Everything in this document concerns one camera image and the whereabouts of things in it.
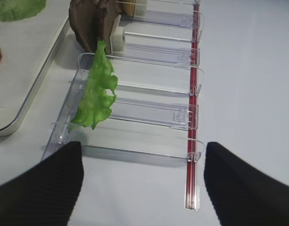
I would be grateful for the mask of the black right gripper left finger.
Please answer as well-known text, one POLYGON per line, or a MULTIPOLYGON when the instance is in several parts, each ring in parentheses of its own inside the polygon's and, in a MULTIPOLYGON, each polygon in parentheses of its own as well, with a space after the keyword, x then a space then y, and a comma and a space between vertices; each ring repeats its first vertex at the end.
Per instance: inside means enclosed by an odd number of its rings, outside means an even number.
POLYGON ((66 226, 84 178, 80 142, 69 142, 0 185, 0 226, 66 226))

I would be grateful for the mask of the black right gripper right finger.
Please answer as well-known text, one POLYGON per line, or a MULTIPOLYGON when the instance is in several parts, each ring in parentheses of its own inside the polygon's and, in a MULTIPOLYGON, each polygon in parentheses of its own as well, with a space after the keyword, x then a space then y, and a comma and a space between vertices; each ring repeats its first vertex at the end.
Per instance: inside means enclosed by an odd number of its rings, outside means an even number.
POLYGON ((222 226, 289 226, 289 186, 218 142, 206 147, 204 182, 222 226))

